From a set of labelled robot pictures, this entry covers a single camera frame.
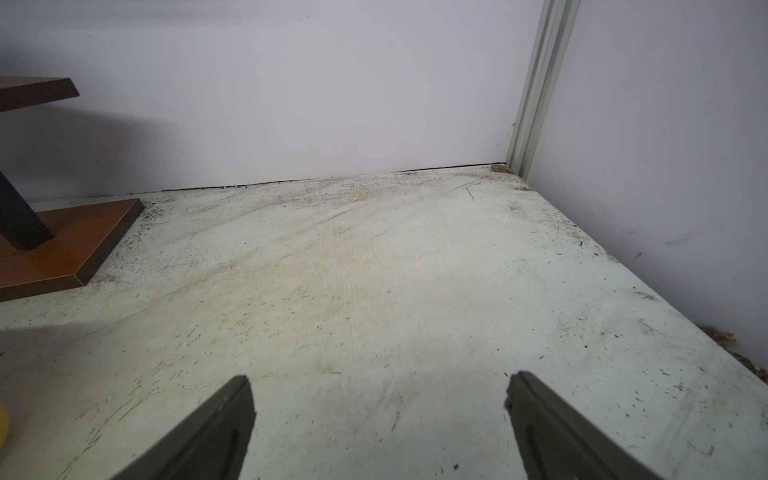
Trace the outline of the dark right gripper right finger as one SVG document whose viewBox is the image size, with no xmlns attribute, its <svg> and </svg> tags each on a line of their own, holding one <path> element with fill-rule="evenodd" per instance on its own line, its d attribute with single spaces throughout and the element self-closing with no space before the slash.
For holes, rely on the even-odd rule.
<svg viewBox="0 0 768 480">
<path fill-rule="evenodd" d="M 530 479 L 657 479 L 533 373 L 512 375 L 505 409 Z"/>
</svg>

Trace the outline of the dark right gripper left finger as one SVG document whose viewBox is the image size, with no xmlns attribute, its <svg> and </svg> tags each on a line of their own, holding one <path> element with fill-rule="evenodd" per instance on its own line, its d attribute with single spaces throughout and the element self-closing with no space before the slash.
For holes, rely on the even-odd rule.
<svg viewBox="0 0 768 480">
<path fill-rule="evenodd" d="M 114 477 L 238 479 L 256 416 L 250 381 L 236 375 Z"/>
</svg>

